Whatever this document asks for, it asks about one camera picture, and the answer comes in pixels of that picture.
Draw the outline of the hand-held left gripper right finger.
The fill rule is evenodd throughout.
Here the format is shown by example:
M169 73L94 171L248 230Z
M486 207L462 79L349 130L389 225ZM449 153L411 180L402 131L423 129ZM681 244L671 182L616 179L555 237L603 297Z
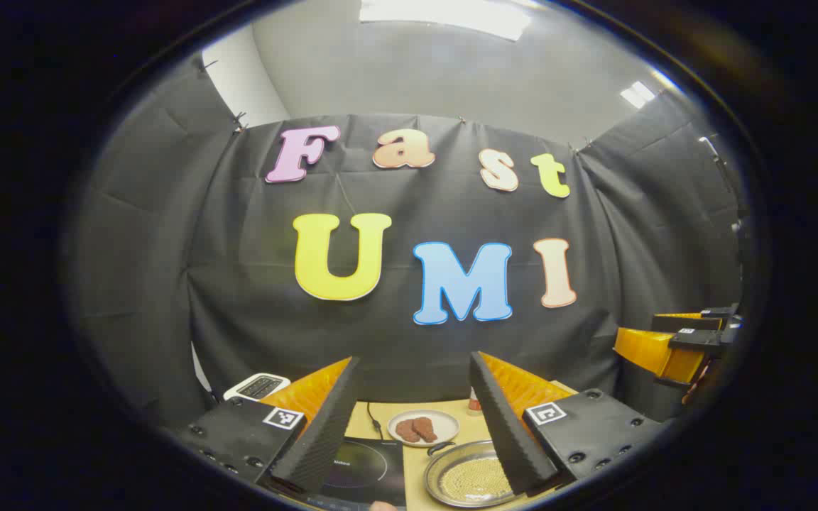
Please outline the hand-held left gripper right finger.
M471 353L469 380L516 494L593 478L668 428L609 392L570 392L489 353Z

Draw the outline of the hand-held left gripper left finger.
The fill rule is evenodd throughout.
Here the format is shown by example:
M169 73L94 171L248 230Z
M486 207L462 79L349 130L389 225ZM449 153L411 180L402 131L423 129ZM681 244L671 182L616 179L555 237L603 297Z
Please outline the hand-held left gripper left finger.
M243 485L315 493L353 414L359 363L347 357L262 399L232 397L175 430L175 439Z

